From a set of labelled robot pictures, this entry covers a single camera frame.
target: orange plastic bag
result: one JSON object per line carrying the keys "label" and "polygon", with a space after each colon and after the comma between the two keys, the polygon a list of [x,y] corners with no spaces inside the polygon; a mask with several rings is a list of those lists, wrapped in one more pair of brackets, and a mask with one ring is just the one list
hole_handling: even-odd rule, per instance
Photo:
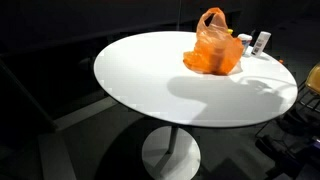
{"label": "orange plastic bag", "polygon": [[[212,21],[206,26],[205,20],[212,14]],[[241,40],[228,33],[224,13],[219,8],[211,8],[201,16],[194,50],[183,54],[183,62],[199,73],[226,75],[238,63],[242,51]]]}

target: dark background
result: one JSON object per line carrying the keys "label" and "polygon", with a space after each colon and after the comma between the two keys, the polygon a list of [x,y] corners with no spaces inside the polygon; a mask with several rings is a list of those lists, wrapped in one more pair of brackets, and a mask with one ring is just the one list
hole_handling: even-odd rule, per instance
{"label": "dark background", "polygon": [[[104,47],[138,33],[176,30],[178,7],[178,0],[1,1],[0,58],[55,120],[105,97],[92,71]],[[320,17],[316,0],[182,0],[181,7],[182,31],[195,32],[200,16],[220,7],[234,36],[300,16]],[[41,124],[44,115],[1,78],[1,127],[15,132],[7,125],[19,124],[34,132],[32,124]]]}

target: chair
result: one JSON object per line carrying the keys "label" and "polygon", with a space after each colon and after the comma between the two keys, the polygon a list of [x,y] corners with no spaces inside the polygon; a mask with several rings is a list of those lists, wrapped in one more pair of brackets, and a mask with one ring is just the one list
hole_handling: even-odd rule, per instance
{"label": "chair", "polygon": [[[299,109],[299,111],[307,107],[312,109],[312,111],[320,112],[320,110],[317,109],[317,107],[320,104],[320,101],[319,101],[320,99],[320,63],[318,63],[312,68],[308,78],[299,85],[298,92],[301,93],[302,90],[305,89],[305,87],[308,88],[308,91],[304,93],[299,98],[299,100],[297,100],[297,102],[303,106],[301,109]],[[307,101],[307,103],[304,103],[302,100],[307,94],[311,94],[313,97],[309,101]],[[310,106],[309,104],[314,100],[318,100],[318,102],[316,103],[316,105]]]}
{"label": "chair", "polygon": [[289,153],[286,147],[272,140],[268,135],[259,138],[255,145],[275,162],[275,166],[266,172],[267,179],[274,179],[282,173],[293,178],[297,177],[303,167],[303,161],[297,160],[292,153]]}

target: dark wall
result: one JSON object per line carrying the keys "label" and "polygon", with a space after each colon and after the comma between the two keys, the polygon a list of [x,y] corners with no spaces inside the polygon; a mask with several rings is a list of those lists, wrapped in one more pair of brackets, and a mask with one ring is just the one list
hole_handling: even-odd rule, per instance
{"label": "dark wall", "polygon": [[316,1],[243,0],[243,8],[236,31],[268,30],[284,21],[301,17]]}
{"label": "dark wall", "polygon": [[[5,0],[0,2],[0,53],[176,22],[179,0]],[[182,0],[182,21],[239,0]]]}

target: table top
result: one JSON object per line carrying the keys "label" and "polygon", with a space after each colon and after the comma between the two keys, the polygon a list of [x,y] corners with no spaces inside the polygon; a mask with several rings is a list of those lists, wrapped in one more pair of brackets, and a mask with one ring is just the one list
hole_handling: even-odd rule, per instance
{"label": "table top", "polygon": [[103,49],[94,64],[99,84],[115,100],[161,120],[202,127],[239,127],[285,113],[297,84],[277,60],[247,49],[228,76],[198,74],[183,63],[192,32],[130,36]]}

